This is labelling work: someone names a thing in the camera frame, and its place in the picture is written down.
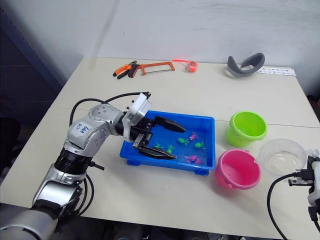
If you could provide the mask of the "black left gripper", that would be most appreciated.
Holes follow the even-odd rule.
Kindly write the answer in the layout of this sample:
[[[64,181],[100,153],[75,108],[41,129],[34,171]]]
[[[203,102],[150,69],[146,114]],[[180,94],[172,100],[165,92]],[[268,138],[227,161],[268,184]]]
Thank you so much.
[[[133,141],[133,147],[138,149],[139,153],[154,159],[163,159],[163,160],[176,159],[177,157],[175,155],[161,148],[148,147],[150,139],[153,135],[150,132],[153,125],[162,126],[166,130],[177,132],[177,133],[184,133],[186,131],[186,129],[181,124],[179,124],[174,120],[156,116],[153,122],[152,119],[144,117],[142,120],[138,122],[137,125],[132,126],[130,128],[129,139]]]

